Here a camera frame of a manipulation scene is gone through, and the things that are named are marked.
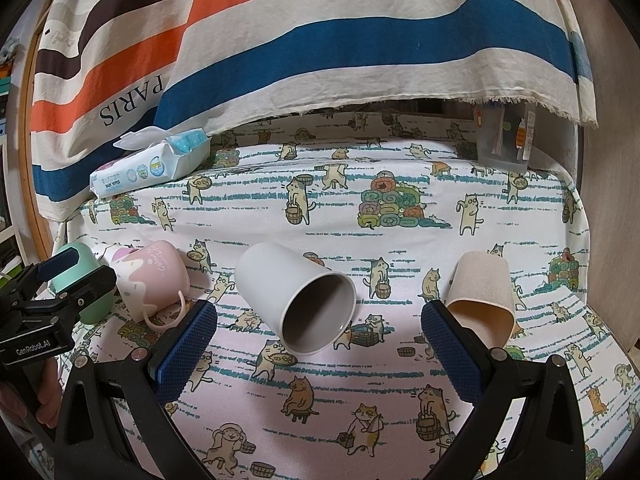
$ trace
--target black stripe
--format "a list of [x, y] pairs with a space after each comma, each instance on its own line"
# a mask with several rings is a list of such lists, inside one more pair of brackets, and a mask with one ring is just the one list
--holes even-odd
[[38, 51], [36, 60], [36, 73], [44, 73], [58, 76], [62, 79], [71, 79], [80, 72], [82, 52], [89, 43], [91, 37], [113, 18], [162, 2], [163, 0], [100, 0], [91, 9], [86, 18], [80, 38], [78, 40], [78, 55], [66, 57], [57, 50], [43, 48]]

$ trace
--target metal screw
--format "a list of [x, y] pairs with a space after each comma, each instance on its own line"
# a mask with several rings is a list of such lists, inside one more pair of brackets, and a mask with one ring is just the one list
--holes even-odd
[[491, 357], [496, 361], [505, 361], [507, 357], [509, 357], [509, 354], [502, 348], [491, 348]]
[[564, 357], [558, 354], [553, 354], [551, 356], [551, 362], [558, 367], [562, 367], [566, 365], [566, 361], [564, 360]]
[[76, 357], [74, 364], [76, 365], [76, 368], [82, 368], [88, 362], [89, 362], [88, 357], [86, 355], [81, 355]]
[[142, 361], [146, 357], [147, 351], [145, 348], [136, 348], [133, 352], [131, 352], [131, 358], [134, 361]]

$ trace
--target mint green cup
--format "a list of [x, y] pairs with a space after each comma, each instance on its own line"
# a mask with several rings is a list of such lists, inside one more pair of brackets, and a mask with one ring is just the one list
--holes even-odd
[[[64, 288], [67, 288], [69, 285], [77, 282], [83, 276], [92, 272], [92, 270], [101, 266], [98, 260], [95, 259], [91, 249], [82, 242], [72, 242], [62, 246], [54, 254], [61, 253], [69, 247], [78, 251], [78, 263], [70, 269], [61, 272], [50, 281], [49, 286], [56, 294]], [[110, 313], [112, 304], [113, 291], [105, 294], [101, 298], [98, 298], [91, 305], [82, 309], [80, 311], [80, 321], [87, 325], [93, 325], [100, 322], [108, 313]]]

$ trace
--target striped fabric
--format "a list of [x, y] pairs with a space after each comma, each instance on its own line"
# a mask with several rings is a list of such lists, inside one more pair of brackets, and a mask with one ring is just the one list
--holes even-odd
[[123, 133], [217, 133], [399, 98], [530, 100], [595, 124], [568, 0], [54, 0], [31, 111], [38, 206], [62, 221]]

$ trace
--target pink mug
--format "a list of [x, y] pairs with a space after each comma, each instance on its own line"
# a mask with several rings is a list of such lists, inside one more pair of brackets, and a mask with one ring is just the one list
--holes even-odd
[[[104, 258], [116, 271], [116, 286], [133, 320], [143, 319], [155, 332], [177, 326], [186, 314], [184, 296], [191, 288], [189, 275], [176, 248], [158, 240], [142, 249], [110, 246]], [[159, 310], [180, 300], [180, 315], [174, 322], [158, 326], [149, 321]]]

